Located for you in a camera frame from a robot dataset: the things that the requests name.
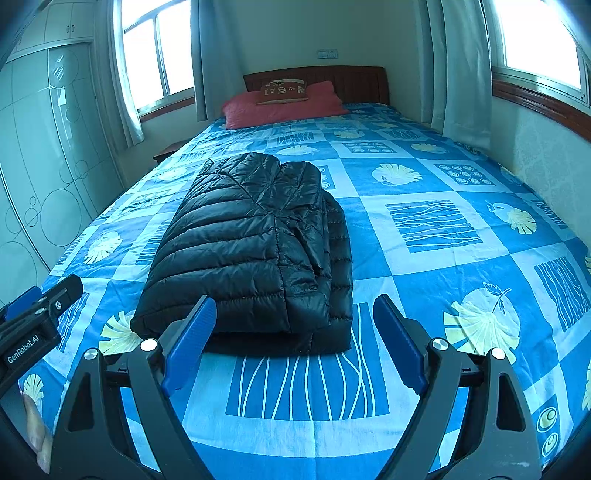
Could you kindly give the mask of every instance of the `bedside table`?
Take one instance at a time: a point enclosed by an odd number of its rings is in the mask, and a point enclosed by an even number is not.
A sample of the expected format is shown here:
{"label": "bedside table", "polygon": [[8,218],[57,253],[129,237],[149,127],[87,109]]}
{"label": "bedside table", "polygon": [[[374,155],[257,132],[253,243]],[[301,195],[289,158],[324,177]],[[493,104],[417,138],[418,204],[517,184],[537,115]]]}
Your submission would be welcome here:
{"label": "bedside table", "polygon": [[181,140],[180,142],[175,142],[172,145],[169,145],[164,150],[162,150],[162,152],[160,152],[159,154],[155,155],[154,156],[154,160],[156,161],[156,163],[158,165],[160,165],[170,155],[172,155],[173,153],[175,153],[177,150],[179,150],[182,146],[186,145],[190,141],[191,141],[191,138],[188,138],[186,140]]}

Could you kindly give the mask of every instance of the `screw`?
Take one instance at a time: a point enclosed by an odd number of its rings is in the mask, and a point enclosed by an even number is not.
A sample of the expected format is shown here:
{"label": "screw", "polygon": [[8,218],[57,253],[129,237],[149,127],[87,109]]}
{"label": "screw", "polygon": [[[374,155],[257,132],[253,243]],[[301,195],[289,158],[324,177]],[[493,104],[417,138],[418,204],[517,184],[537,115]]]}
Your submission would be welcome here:
{"label": "screw", "polygon": [[152,350],[156,350],[156,347],[158,346],[158,341],[154,340],[153,338],[148,338],[147,340],[144,340],[139,347],[144,351],[144,352],[151,352]]}
{"label": "screw", "polygon": [[503,360],[505,358],[505,352],[502,348],[494,347],[492,349],[491,355],[495,357],[497,360]]}
{"label": "screw", "polygon": [[443,338],[435,338],[435,340],[431,342],[431,345],[435,350],[441,350],[442,352],[447,350],[449,347],[449,343],[447,343]]}
{"label": "screw", "polygon": [[99,351],[96,348],[89,348],[86,352],[84,352],[84,358],[87,360],[94,360],[98,354]]}

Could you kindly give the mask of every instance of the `human hand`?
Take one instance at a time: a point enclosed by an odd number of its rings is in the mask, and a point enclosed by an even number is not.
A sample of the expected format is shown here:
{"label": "human hand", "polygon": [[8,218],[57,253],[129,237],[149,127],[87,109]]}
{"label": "human hand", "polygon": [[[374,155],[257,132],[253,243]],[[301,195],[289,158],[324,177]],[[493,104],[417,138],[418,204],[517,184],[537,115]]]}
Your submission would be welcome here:
{"label": "human hand", "polygon": [[51,461],[51,447],[53,438],[51,432],[43,423],[37,406],[31,397],[22,395],[22,402],[27,412],[27,436],[33,451],[37,454],[37,465],[45,472],[49,473]]}

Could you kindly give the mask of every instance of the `patterned bed sheet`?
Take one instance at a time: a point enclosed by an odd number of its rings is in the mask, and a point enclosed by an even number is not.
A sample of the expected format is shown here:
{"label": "patterned bed sheet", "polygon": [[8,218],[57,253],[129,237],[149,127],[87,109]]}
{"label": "patterned bed sheet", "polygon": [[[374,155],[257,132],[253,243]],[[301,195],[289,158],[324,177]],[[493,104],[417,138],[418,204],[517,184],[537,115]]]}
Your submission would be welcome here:
{"label": "patterned bed sheet", "polygon": [[[591,407],[591,255],[526,185],[478,150],[380,104],[264,127],[208,127],[147,174],[76,239],[44,289],[75,273],[84,295],[61,318],[59,346],[21,380],[55,428],[82,353],[131,350],[129,330],[156,249],[205,159],[247,151],[309,161],[342,205],[353,254],[353,337],[337,355],[205,354],[171,401],[219,479],[373,478],[418,397],[403,386],[372,322],[388,293],[431,336],[461,351],[505,350],[537,428],[540,462]],[[433,469],[449,461],[466,404],[460,389]],[[142,461],[157,469],[124,389]]]}

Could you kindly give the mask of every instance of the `wooden headboard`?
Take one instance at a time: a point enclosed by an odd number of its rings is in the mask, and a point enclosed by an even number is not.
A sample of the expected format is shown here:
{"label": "wooden headboard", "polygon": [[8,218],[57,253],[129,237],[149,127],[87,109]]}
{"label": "wooden headboard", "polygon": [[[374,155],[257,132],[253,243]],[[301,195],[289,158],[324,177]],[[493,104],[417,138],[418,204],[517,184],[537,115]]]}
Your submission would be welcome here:
{"label": "wooden headboard", "polygon": [[260,90],[263,85],[272,80],[288,78],[305,80],[308,85],[330,80],[343,103],[390,104],[388,78],[383,67],[327,65],[269,70],[245,75],[244,83],[246,89],[252,92]]}

